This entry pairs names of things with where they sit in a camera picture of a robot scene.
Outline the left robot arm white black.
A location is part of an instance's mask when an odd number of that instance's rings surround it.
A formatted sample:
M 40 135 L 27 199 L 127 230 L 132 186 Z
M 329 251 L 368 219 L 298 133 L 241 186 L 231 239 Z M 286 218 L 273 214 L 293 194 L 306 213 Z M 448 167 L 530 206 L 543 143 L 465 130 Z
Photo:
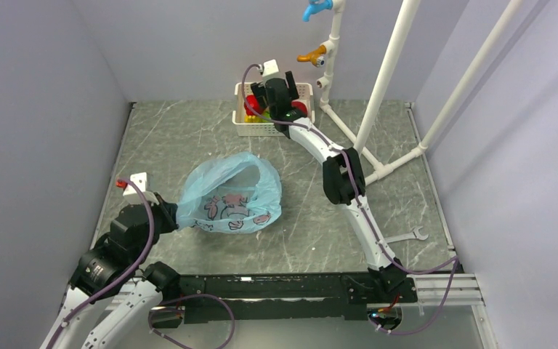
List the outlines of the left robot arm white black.
M 101 324 L 100 316 L 147 259 L 160 235 L 177 229 L 177 205 L 164 201 L 129 204 L 112 220 L 95 246 L 85 252 L 68 282 L 57 319 L 42 348 L 100 348 L 122 338 L 133 317 L 157 304 L 170 305 L 179 296 L 180 275 L 154 262 L 129 293 L 116 316 Z

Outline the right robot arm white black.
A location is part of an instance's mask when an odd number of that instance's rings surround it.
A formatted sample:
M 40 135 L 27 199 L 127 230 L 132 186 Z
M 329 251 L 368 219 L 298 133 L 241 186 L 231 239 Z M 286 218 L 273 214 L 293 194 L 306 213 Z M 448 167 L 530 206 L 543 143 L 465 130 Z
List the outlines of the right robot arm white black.
M 253 96 L 266 108 L 267 120 L 275 129 L 302 146 L 322 166 L 324 194 L 343 211 L 355 232 L 372 280 L 373 296 L 381 302 L 406 300 L 410 291 L 408 274 L 373 218 L 359 153 L 333 142 L 294 106 L 299 94 L 290 71 L 261 76 L 260 82 L 251 85 Z

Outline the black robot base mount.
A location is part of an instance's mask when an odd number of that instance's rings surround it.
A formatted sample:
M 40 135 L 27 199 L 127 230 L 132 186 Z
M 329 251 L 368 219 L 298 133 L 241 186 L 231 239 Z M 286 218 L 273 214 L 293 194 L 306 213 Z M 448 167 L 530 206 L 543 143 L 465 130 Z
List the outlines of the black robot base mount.
M 383 282 L 368 272 L 183 275 L 160 308 L 162 328 L 210 321 L 342 318 L 365 321 L 374 308 L 418 301 L 412 278 Z

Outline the light blue plastic bag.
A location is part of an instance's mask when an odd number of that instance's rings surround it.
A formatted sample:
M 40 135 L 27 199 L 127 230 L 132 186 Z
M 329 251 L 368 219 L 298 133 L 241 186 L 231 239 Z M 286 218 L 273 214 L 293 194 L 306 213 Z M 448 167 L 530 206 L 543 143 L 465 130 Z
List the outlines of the light blue plastic bag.
M 282 215 L 282 184 L 266 159 L 244 151 L 205 161 L 187 177 L 177 203 L 180 229 L 249 234 Z

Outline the red fake tomato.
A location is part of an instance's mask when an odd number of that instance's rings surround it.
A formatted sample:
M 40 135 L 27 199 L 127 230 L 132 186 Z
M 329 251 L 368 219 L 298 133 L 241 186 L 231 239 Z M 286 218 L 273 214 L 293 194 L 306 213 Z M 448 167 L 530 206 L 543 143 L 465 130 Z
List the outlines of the red fake tomato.
M 305 116 L 308 116 L 308 109 L 304 103 L 298 100 L 294 100 L 291 102 L 291 106 L 296 108 L 297 110 L 300 110 Z

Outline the red fake bell pepper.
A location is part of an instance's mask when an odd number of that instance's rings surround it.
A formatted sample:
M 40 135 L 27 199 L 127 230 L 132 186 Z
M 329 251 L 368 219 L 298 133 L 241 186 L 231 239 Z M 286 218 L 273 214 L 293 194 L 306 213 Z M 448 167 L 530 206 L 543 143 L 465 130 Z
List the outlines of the red fake bell pepper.
M 250 117 L 259 116 L 264 112 L 264 108 L 259 104 L 254 95 L 246 95 L 243 107 L 246 115 Z

